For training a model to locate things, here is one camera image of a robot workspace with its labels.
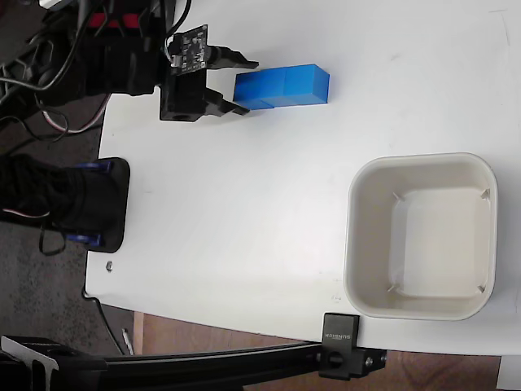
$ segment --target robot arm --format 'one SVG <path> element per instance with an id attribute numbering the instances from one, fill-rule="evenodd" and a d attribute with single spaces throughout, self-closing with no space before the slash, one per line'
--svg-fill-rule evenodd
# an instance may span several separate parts
<path id="1" fill-rule="evenodd" d="M 162 92 L 161 120 L 247 113 L 206 88 L 206 72 L 258 63 L 229 48 L 209 46 L 206 26 L 175 33 L 165 45 L 167 12 L 160 4 L 80 0 L 49 10 L 45 27 L 24 52 L 0 65 L 0 117 L 27 118 L 40 110 L 37 102 L 61 106 L 97 94 L 152 94 L 155 86 Z"/>

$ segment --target table surface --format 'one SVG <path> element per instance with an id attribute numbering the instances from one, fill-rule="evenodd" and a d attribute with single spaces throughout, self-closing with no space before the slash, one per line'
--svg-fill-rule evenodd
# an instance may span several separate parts
<path id="1" fill-rule="evenodd" d="M 521 2 L 198 0 L 183 29 L 262 68 L 315 63 L 327 105 L 194 124 L 159 121 L 159 91 L 115 95 L 100 156 L 132 170 L 125 241 L 90 253 L 109 305 L 321 340 L 344 292 L 348 189 L 381 156 L 473 152 L 499 185 L 496 286 L 461 322 L 363 318 L 359 345 L 521 354 Z M 231 99 L 235 69 L 208 86 Z M 113 262 L 113 271 L 105 269 Z"/>

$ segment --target black cable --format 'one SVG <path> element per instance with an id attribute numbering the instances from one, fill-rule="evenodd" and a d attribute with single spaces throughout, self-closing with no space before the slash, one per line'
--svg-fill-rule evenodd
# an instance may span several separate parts
<path id="1" fill-rule="evenodd" d="M 68 133 L 68 119 L 67 117 L 62 113 L 62 112 L 58 112 L 57 110 L 54 110 L 53 109 L 53 112 L 55 114 L 58 114 L 60 115 L 64 120 L 65 120 L 65 123 L 66 123 L 66 131 L 63 132 L 62 134 L 56 136 L 54 135 L 53 138 L 41 138 L 41 136 L 37 136 L 32 130 L 31 128 L 29 127 L 29 125 L 27 125 L 27 123 L 20 119 L 19 117 L 17 116 L 3 116 L 2 118 L 0 118 L 0 122 L 4 122 L 4 121 L 15 121 L 15 122 L 18 122 L 20 125 L 22 125 L 22 127 L 24 128 L 25 132 L 31 136 L 32 138 L 34 138 L 34 140 L 36 141 L 46 141 L 48 143 L 56 143 L 58 142 L 59 140 L 61 140 L 63 137 L 65 137 Z"/>
<path id="2" fill-rule="evenodd" d="M 110 324 L 108 324 L 107 317 L 105 316 L 105 312 L 103 311 L 103 307 L 101 306 L 101 302 L 99 301 L 99 299 L 97 297 L 87 296 L 87 291 L 85 289 L 86 288 L 85 285 L 86 285 L 86 281 L 83 283 L 83 289 L 81 290 L 81 297 L 85 301 L 93 301 L 96 303 L 96 306 L 98 307 L 98 312 L 101 316 L 101 319 L 103 320 L 103 324 L 105 325 L 105 328 L 108 331 L 108 335 L 111 337 L 112 342 L 114 342 L 114 345 L 117 347 L 120 354 L 124 356 L 125 351 L 121 348 L 121 345 L 117 341 L 116 336 L 114 335 L 114 332 L 112 331 Z"/>
<path id="3" fill-rule="evenodd" d="M 76 52 L 78 51 L 78 47 L 80 46 L 81 39 L 83 38 L 83 36 L 85 35 L 85 32 L 87 31 L 87 28 L 89 27 L 90 19 L 92 18 L 92 16 L 94 15 L 94 13 L 98 9 L 98 7 L 101 6 L 104 1 L 105 0 L 98 0 L 94 4 L 94 6 L 91 8 L 89 13 L 85 17 L 83 24 L 81 25 L 80 29 L 78 30 L 76 37 L 74 38 L 74 43 L 72 44 L 71 50 L 69 51 L 68 56 L 62 65 L 62 68 L 59 69 L 58 73 L 56 73 L 55 76 L 52 78 L 52 80 L 49 81 L 46 85 L 38 86 L 36 84 L 27 83 L 26 81 L 20 81 L 20 80 L 16 80 L 16 79 L 13 79 L 10 77 L 0 77 L 0 81 L 3 81 L 5 83 L 11 83 L 16 86 L 29 88 L 30 90 L 33 90 L 36 92 L 47 91 L 54 84 L 60 82 L 61 79 L 63 78 L 63 76 L 65 75 L 65 73 L 68 71 L 68 69 L 71 68 L 72 62 L 74 61 L 74 57 L 76 55 Z"/>
<path id="4" fill-rule="evenodd" d="M 63 244 L 61 247 L 56 248 L 54 250 L 44 250 L 43 249 L 43 242 L 45 240 L 46 236 L 46 229 L 47 229 L 47 219 L 45 219 L 42 222 L 42 225 L 40 226 L 40 239 L 38 240 L 38 249 L 40 250 L 40 253 L 45 255 L 46 257 L 53 257 L 54 255 L 61 254 L 63 251 L 65 251 L 65 248 L 67 247 L 67 239 L 65 237 L 65 234 L 62 230 L 59 230 L 59 233 L 62 235 Z"/>
<path id="5" fill-rule="evenodd" d="M 192 0 L 186 0 L 185 10 L 182 12 L 181 18 L 179 18 L 177 23 L 174 26 L 172 26 L 169 31 L 167 31 L 166 37 L 170 37 L 171 35 L 173 35 L 181 27 L 181 25 L 185 22 L 186 17 L 188 16 L 188 12 L 190 12 L 191 5 L 192 5 Z"/>
<path id="6" fill-rule="evenodd" d="M 102 125 L 94 125 L 94 126 L 90 127 L 89 129 L 85 130 L 84 132 L 81 132 L 81 133 L 69 133 L 69 134 L 67 134 L 66 138 L 80 136 L 80 135 L 88 133 L 88 132 L 90 132 L 92 130 L 97 130 L 97 129 L 101 129 L 101 128 L 103 128 Z M 40 134 L 39 137 L 40 138 L 54 138 L 56 136 L 54 134 Z M 32 143 L 34 143 L 36 141 L 37 140 L 34 139 L 34 138 L 28 138 L 27 140 L 22 141 L 20 144 L 15 145 L 13 148 L 8 150 L 7 152 L 4 152 L 3 155 L 5 155 L 5 156 L 12 155 L 13 153 L 19 151 L 20 149 L 22 149 L 24 147 L 27 147 L 28 145 L 30 145 L 30 144 L 32 144 Z"/>

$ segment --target blue cube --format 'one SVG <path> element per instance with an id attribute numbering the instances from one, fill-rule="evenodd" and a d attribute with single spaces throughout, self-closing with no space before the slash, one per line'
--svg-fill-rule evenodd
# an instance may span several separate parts
<path id="1" fill-rule="evenodd" d="M 315 64 L 241 73 L 234 101 L 250 110 L 327 103 L 329 74 Z"/>

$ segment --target black mount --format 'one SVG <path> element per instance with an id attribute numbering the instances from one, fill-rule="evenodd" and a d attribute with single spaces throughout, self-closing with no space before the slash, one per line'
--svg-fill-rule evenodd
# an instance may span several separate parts
<path id="1" fill-rule="evenodd" d="M 315 371 L 350 380 L 384 368 L 387 360 L 385 350 L 356 347 L 358 319 L 326 314 L 322 344 L 166 356 L 96 358 L 45 338 L 3 336 L 9 357 L 0 356 L 0 376 L 20 391 L 241 389 Z"/>
<path id="2" fill-rule="evenodd" d="M 223 116 L 227 112 L 243 116 L 249 112 L 207 88 L 207 70 L 254 69 L 259 63 L 228 47 L 209 46 L 207 41 L 207 25 L 173 35 L 168 48 L 172 63 L 161 84 L 161 120 L 194 122 L 201 116 Z"/>

